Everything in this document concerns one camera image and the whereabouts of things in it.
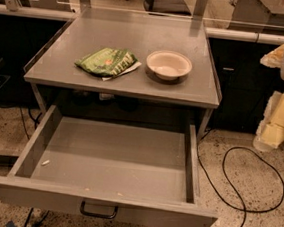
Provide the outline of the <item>grey open drawer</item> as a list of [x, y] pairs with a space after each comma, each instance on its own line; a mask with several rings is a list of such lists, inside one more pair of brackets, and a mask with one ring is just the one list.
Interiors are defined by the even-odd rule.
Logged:
[[53, 106], [0, 176], [0, 200], [74, 215], [85, 201], [117, 206], [120, 222], [210, 227], [217, 213], [199, 204], [195, 132], [79, 119]]

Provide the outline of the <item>grey cabinet table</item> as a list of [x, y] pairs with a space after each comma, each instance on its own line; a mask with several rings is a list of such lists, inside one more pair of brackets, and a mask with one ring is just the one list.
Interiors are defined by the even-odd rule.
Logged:
[[41, 110], [47, 91], [69, 116], [178, 131], [207, 127], [220, 89], [202, 22], [90, 8], [30, 61]]

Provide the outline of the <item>green jalapeno chip bag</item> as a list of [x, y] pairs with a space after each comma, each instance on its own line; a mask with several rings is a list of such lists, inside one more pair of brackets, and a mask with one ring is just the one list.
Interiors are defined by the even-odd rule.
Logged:
[[141, 66], [141, 62], [129, 50], [102, 48], [81, 57], [74, 65], [96, 77], [108, 80], [134, 71]]

